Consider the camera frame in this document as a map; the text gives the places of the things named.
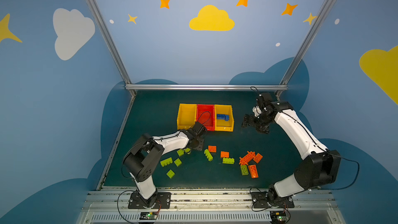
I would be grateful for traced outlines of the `orange lego brick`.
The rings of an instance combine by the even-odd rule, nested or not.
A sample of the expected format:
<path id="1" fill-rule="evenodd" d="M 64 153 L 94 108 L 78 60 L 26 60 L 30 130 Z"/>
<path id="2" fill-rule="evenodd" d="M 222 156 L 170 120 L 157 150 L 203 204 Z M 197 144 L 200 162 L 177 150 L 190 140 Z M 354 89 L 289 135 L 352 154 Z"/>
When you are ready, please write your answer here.
<path id="1" fill-rule="evenodd" d="M 220 152 L 220 157 L 221 157 L 221 158 L 229 158 L 229 157 L 230 157 L 230 154 L 229 154 L 229 152 L 227 152 L 227 151 L 221 151 L 221 152 Z"/>
<path id="2" fill-rule="evenodd" d="M 208 146 L 208 151 L 211 153 L 216 153 L 217 152 L 217 146 Z"/>

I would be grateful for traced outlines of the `red middle bin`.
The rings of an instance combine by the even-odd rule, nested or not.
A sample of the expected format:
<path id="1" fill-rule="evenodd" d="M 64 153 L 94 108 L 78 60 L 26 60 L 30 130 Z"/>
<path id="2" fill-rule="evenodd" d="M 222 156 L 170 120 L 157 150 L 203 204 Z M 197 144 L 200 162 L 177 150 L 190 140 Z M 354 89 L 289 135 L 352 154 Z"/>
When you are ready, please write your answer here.
<path id="1" fill-rule="evenodd" d="M 209 104 L 197 105 L 197 122 L 201 123 L 208 131 L 215 130 L 215 106 Z"/>

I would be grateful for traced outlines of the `green long lego centre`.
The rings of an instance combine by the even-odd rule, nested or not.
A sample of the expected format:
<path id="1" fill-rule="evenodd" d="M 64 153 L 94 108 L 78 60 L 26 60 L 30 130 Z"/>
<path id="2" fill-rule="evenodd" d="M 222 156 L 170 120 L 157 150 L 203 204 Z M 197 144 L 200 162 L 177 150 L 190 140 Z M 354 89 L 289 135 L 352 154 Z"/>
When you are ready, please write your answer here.
<path id="1" fill-rule="evenodd" d="M 213 158 L 213 156 L 211 155 L 211 153 L 210 153 L 210 151 L 208 149 L 204 150 L 204 154 L 205 154 L 205 157 L 207 158 L 208 161 L 213 161 L 214 158 Z"/>

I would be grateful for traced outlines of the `green small lego middle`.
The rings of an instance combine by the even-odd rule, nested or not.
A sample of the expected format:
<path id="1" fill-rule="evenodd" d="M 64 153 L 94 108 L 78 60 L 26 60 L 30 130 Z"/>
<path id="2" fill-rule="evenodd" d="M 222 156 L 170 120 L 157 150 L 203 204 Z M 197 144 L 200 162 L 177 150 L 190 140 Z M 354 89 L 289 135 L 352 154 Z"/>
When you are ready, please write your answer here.
<path id="1" fill-rule="evenodd" d="M 182 161 L 178 158 L 178 159 L 176 159 L 176 160 L 174 161 L 174 164 L 175 164 L 177 167 L 179 167 L 179 166 L 182 165 Z"/>

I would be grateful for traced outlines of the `green lego far left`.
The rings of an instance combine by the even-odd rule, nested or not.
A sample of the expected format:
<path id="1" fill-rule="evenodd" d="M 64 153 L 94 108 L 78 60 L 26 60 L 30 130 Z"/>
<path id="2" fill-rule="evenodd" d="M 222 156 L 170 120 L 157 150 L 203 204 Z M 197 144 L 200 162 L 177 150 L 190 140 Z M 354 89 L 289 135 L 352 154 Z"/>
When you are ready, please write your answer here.
<path id="1" fill-rule="evenodd" d="M 168 166 L 168 165 L 170 165 L 172 163 L 173 163 L 173 159 L 171 157 L 160 161 L 160 164 L 161 164 L 162 167 Z"/>

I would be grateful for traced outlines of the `yellow bin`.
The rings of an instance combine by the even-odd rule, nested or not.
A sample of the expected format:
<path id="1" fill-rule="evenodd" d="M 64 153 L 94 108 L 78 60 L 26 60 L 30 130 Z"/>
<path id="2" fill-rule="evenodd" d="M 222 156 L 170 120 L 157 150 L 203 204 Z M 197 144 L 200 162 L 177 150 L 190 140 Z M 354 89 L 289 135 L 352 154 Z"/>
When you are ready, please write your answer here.
<path id="1" fill-rule="evenodd" d="M 177 116 L 177 129 L 189 129 L 197 120 L 196 104 L 180 104 Z"/>
<path id="2" fill-rule="evenodd" d="M 233 132 L 234 130 L 234 117 L 231 105 L 215 105 L 216 123 L 215 131 Z M 225 119 L 218 119 L 218 115 L 229 116 L 228 121 Z"/>

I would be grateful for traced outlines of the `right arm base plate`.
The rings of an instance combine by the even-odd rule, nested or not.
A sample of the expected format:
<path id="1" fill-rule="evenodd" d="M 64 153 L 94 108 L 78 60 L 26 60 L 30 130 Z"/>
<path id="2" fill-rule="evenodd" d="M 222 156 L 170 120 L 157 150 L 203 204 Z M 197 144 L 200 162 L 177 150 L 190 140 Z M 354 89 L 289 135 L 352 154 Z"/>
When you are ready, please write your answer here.
<path id="1" fill-rule="evenodd" d="M 254 208 L 294 208 L 295 205 L 291 197 L 281 198 L 278 195 L 271 194 L 268 196 L 268 192 L 251 192 L 252 203 Z"/>

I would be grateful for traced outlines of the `green small lego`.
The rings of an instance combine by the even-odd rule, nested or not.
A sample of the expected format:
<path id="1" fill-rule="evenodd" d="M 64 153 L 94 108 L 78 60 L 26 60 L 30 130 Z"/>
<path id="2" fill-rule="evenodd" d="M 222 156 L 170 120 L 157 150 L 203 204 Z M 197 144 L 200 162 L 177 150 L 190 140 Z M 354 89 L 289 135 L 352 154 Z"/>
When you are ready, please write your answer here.
<path id="1" fill-rule="evenodd" d="M 177 150 L 178 155 L 181 157 L 184 155 L 184 150 L 183 149 L 179 149 Z"/>
<path id="2" fill-rule="evenodd" d="M 179 167 L 179 166 L 182 165 L 182 161 L 178 158 L 178 159 L 176 159 L 176 160 L 174 161 L 174 164 L 175 164 L 177 167 Z"/>
<path id="3" fill-rule="evenodd" d="M 168 176 L 170 179 L 172 179 L 172 178 L 175 176 L 175 172 L 174 172 L 173 170 L 169 170 L 169 171 L 167 172 L 167 176 Z"/>

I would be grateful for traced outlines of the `right controller board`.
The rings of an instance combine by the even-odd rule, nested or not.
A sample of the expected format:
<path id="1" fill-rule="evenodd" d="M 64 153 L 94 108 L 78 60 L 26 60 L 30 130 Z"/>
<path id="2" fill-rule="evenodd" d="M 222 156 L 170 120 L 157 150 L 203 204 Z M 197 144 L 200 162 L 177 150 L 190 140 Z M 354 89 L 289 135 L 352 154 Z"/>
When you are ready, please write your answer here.
<path id="1" fill-rule="evenodd" d="M 288 217 L 285 212 L 270 212 L 271 223 L 285 224 Z"/>

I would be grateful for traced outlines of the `large blue lego brick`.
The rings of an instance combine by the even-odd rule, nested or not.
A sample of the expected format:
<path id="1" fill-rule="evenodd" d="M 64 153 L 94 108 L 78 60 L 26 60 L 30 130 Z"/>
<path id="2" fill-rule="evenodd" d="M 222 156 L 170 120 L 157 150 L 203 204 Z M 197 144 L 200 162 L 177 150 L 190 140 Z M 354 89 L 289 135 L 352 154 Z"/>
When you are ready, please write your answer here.
<path id="1" fill-rule="evenodd" d="M 217 120 L 229 121 L 230 116 L 226 114 L 217 114 Z"/>

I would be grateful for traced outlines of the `green lego upside down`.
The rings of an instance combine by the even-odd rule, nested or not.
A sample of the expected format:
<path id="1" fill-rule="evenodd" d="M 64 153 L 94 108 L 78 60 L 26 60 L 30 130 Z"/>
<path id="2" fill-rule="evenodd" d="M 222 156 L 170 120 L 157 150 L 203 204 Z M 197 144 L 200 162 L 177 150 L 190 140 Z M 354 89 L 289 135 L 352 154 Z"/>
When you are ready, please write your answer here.
<path id="1" fill-rule="evenodd" d="M 241 165 L 240 166 L 240 171 L 242 176 L 249 175 L 248 167 L 247 165 Z"/>

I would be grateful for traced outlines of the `left controller board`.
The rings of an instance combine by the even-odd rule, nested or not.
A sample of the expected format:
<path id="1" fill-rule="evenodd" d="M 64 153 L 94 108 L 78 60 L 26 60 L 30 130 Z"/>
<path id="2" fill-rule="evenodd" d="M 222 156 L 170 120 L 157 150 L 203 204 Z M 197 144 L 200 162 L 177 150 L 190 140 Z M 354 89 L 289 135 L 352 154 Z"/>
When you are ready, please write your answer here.
<path id="1" fill-rule="evenodd" d="M 156 212 L 141 212 L 140 213 L 140 220 L 157 220 L 158 213 Z"/>

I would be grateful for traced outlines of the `green small lego bottom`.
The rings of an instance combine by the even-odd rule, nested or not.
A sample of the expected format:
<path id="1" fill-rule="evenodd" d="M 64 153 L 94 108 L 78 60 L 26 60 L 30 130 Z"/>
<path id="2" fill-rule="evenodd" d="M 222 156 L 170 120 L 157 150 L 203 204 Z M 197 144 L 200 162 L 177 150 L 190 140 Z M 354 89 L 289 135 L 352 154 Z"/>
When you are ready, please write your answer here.
<path id="1" fill-rule="evenodd" d="M 170 179 L 172 179 L 172 178 L 175 176 L 175 172 L 174 172 L 173 170 L 169 170 L 169 171 L 167 172 L 167 176 L 168 176 Z"/>

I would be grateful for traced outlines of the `orange square lego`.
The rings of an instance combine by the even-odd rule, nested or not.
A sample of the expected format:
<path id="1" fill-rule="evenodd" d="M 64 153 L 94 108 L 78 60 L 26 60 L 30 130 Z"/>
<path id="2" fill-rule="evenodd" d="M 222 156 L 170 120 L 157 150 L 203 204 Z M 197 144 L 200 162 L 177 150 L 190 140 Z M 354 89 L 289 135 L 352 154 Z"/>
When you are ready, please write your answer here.
<path id="1" fill-rule="evenodd" d="M 253 161 L 254 161 L 255 163 L 259 163 L 259 162 L 262 160 L 262 158 L 263 158 L 263 156 L 262 156 L 261 154 L 257 153 L 257 154 L 254 156 Z"/>

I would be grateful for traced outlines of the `front aluminium rail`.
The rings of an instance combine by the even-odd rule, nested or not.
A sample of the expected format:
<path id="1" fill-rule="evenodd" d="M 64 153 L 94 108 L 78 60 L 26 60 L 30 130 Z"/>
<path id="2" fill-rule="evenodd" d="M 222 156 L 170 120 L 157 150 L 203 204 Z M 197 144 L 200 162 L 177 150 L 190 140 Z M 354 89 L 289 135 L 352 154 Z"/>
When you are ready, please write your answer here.
<path id="1" fill-rule="evenodd" d="M 128 209 L 132 188 L 89 192 L 78 224 L 271 224 L 270 212 L 285 212 L 285 224 L 344 224 L 334 196 L 311 190 L 292 196 L 294 208 L 254 208 L 252 189 L 160 189 L 171 193 L 169 209 Z M 141 212 L 158 213 L 140 220 Z"/>

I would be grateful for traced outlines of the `horizontal aluminium frame bar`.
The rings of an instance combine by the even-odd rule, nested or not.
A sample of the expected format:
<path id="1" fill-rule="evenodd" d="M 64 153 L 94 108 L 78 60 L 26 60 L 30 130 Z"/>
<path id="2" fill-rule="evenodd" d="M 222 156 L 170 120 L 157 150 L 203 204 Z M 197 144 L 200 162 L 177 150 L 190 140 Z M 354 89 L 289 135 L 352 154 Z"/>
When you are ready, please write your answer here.
<path id="1" fill-rule="evenodd" d="M 175 90 L 175 91 L 286 91 L 286 85 L 167 85 L 167 84 L 126 84 L 126 90 Z"/>

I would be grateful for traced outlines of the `right yellow bin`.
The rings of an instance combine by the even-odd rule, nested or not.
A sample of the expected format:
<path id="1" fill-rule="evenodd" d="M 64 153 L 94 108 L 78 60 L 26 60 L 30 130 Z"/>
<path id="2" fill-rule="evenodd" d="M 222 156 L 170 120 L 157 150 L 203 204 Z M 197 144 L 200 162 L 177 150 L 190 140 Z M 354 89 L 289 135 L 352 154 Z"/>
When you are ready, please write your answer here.
<path id="1" fill-rule="evenodd" d="M 233 132 L 234 130 L 234 117 L 231 105 L 215 105 L 216 123 L 215 131 Z M 225 119 L 218 119 L 218 115 L 229 116 L 228 121 Z"/>

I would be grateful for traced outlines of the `left yellow bin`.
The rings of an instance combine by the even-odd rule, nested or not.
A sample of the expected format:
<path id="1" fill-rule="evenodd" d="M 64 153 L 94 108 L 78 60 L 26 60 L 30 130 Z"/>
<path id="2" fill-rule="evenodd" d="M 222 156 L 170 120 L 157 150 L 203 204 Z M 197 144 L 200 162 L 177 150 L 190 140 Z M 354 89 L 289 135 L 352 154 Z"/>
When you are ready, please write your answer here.
<path id="1" fill-rule="evenodd" d="M 197 120 L 196 104 L 180 104 L 177 116 L 177 129 L 189 129 Z"/>

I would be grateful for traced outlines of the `aluminium frame post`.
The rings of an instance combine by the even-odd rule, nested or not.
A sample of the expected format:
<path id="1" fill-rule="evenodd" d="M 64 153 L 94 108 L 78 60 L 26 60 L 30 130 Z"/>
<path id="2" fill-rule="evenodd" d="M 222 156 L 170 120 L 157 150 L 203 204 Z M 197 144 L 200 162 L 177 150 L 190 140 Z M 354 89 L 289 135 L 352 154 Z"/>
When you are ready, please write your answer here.
<path id="1" fill-rule="evenodd" d="M 122 79 L 124 80 L 125 86 L 128 84 L 131 84 L 130 77 L 128 75 L 128 72 L 126 70 L 126 67 L 122 61 L 122 58 L 119 54 L 119 51 L 117 50 L 117 47 L 115 45 L 115 42 L 113 41 L 111 34 L 109 32 L 108 27 L 106 26 L 105 20 L 101 14 L 101 11 L 98 7 L 98 4 L 96 0 L 85 0 L 94 19 L 95 23 L 97 24 L 97 27 L 114 59 L 114 62 L 119 70 L 120 75 L 122 76 Z"/>
<path id="2" fill-rule="evenodd" d="M 309 47 L 311 46 L 313 40 L 315 39 L 318 31 L 320 30 L 323 22 L 327 18 L 330 10 L 333 8 L 335 2 L 337 0 L 325 0 L 318 11 L 318 16 L 311 25 L 308 33 L 306 34 L 298 52 L 294 56 L 292 62 L 290 63 L 287 71 L 285 72 L 282 80 L 280 81 L 279 87 L 280 89 L 275 91 L 276 97 L 279 99 L 282 95 L 283 91 L 288 89 L 288 83 L 291 80 L 294 72 L 296 71 L 298 65 L 301 63 L 302 59 L 304 58 L 306 52 L 308 51 Z"/>

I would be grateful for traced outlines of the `green lego flat centre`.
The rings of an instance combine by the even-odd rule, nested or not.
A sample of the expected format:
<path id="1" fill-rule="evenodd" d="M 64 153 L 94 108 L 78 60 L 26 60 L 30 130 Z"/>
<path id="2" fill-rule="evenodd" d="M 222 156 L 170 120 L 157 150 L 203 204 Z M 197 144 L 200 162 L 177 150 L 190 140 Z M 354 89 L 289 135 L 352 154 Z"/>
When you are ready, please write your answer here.
<path id="1" fill-rule="evenodd" d="M 223 158 L 222 163 L 223 164 L 234 164 L 235 160 L 234 160 L 234 158 Z"/>

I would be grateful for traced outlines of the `controller board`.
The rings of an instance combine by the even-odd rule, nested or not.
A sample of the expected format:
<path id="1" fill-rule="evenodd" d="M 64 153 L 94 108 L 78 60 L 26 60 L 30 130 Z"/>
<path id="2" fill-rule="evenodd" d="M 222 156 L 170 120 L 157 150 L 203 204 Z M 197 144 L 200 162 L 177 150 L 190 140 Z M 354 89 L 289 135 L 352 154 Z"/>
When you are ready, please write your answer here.
<path id="1" fill-rule="evenodd" d="M 141 212 L 140 213 L 140 220 L 157 220 L 158 213 L 156 212 Z"/>
<path id="2" fill-rule="evenodd" d="M 270 212 L 271 223 L 285 224 L 288 217 L 285 212 Z"/>

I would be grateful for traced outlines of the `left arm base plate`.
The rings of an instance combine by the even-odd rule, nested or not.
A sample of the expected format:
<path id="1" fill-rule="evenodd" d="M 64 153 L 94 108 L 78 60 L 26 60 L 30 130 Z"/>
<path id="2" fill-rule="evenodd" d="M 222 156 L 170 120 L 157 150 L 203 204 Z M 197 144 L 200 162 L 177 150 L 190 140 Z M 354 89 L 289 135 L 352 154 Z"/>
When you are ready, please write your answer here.
<path id="1" fill-rule="evenodd" d="M 170 192 L 155 192 L 149 199 L 144 199 L 140 193 L 131 194 L 128 209 L 169 209 L 171 204 Z"/>

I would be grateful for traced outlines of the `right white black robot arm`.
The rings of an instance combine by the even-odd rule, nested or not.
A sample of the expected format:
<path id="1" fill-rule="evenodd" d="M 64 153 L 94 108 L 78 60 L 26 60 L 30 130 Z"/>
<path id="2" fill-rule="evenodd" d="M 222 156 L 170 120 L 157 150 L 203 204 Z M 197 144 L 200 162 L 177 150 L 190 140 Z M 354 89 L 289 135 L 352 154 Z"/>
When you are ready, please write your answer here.
<path id="1" fill-rule="evenodd" d="M 329 150 L 316 139 L 290 103 L 259 103 L 252 111 L 253 114 L 244 116 L 242 127 L 252 126 L 258 132 L 267 133 L 271 123 L 278 124 L 295 145 L 302 159 L 292 175 L 269 187 L 266 194 L 269 206 L 279 206 L 297 193 L 336 181 L 341 163 L 339 152 Z"/>

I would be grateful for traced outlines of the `green small lego upper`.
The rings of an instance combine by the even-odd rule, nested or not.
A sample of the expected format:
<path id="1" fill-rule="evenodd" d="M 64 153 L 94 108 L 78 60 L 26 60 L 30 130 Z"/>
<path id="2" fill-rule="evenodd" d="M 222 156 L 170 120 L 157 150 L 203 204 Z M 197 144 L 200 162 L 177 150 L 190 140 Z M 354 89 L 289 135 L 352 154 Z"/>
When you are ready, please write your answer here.
<path id="1" fill-rule="evenodd" d="M 178 155 L 181 157 L 184 155 L 184 150 L 183 149 L 179 149 L 177 150 Z"/>

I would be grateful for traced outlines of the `orange lego plane piece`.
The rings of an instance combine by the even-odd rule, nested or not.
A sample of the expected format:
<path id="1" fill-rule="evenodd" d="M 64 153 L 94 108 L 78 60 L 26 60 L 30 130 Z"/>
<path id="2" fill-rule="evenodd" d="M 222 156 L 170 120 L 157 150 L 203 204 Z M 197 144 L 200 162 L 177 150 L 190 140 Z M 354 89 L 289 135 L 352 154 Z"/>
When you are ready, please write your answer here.
<path id="1" fill-rule="evenodd" d="M 255 157 L 255 155 L 256 155 L 255 152 L 248 151 L 244 157 L 239 158 L 239 165 L 247 166 L 249 164 L 249 162 Z"/>

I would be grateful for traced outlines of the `right aluminium frame post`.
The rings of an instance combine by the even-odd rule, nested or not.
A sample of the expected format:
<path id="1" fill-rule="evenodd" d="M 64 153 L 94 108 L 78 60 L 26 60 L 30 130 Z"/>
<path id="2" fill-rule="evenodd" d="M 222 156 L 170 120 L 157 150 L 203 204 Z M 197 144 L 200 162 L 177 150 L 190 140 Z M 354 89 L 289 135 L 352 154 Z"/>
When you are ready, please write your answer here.
<path id="1" fill-rule="evenodd" d="M 333 8 L 335 2 L 337 0 L 325 0 L 318 11 L 318 16 L 311 25 L 308 33 L 306 34 L 298 52 L 294 56 L 292 62 L 290 63 L 287 71 L 285 72 L 282 80 L 280 81 L 279 87 L 280 89 L 275 91 L 276 97 L 279 99 L 282 95 L 283 91 L 288 89 L 288 83 L 291 80 L 294 72 L 296 71 L 298 65 L 301 63 L 302 59 L 304 58 L 306 52 L 308 51 L 309 47 L 311 46 L 313 40 L 315 39 L 318 31 L 320 30 L 323 22 L 327 18 L 330 10 Z"/>

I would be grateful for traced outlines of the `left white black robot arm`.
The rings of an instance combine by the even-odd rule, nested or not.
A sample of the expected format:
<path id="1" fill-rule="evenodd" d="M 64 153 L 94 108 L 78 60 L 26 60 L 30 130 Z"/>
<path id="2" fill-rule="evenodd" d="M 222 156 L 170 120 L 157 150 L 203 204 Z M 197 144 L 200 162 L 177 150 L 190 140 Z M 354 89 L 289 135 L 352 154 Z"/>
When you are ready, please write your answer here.
<path id="1" fill-rule="evenodd" d="M 151 136 L 145 133 L 135 142 L 124 156 L 122 164 L 134 179 L 143 201 L 150 203 L 157 196 L 152 174 L 161 157 L 171 151 L 186 148 L 202 151 L 206 133 L 206 127 L 195 122 L 188 129 L 180 129 L 165 136 Z"/>

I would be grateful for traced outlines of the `left aluminium frame post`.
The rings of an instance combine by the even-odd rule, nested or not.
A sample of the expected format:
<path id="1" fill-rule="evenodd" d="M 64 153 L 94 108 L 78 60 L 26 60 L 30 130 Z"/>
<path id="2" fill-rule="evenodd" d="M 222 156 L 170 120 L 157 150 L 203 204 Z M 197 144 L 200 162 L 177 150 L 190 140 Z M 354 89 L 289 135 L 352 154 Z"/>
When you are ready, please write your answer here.
<path id="1" fill-rule="evenodd" d="M 120 75 L 122 76 L 122 79 L 124 80 L 125 86 L 128 84 L 131 84 L 130 77 L 128 75 L 128 72 L 126 70 L 126 67 L 122 61 L 122 58 L 119 54 L 119 51 L 117 50 L 117 47 L 115 45 L 115 42 L 113 41 L 111 34 L 109 32 L 108 27 L 106 26 L 105 20 L 101 14 L 101 11 L 98 7 L 98 4 L 96 0 L 85 0 L 94 19 L 95 23 L 97 24 L 97 27 L 114 59 L 114 62 L 119 70 Z"/>

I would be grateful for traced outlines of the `orange long lego bottom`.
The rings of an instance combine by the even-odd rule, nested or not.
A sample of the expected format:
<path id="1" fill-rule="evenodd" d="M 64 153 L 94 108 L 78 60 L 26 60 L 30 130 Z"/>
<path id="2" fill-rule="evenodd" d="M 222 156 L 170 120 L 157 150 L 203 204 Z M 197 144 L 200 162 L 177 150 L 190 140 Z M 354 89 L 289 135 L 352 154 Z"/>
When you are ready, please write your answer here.
<path id="1" fill-rule="evenodd" d="M 254 165 L 254 164 L 253 165 L 249 165 L 248 166 L 248 170 L 249 170 L 251 178 L 258 178 L 259 177 L 256 165 Z"/>

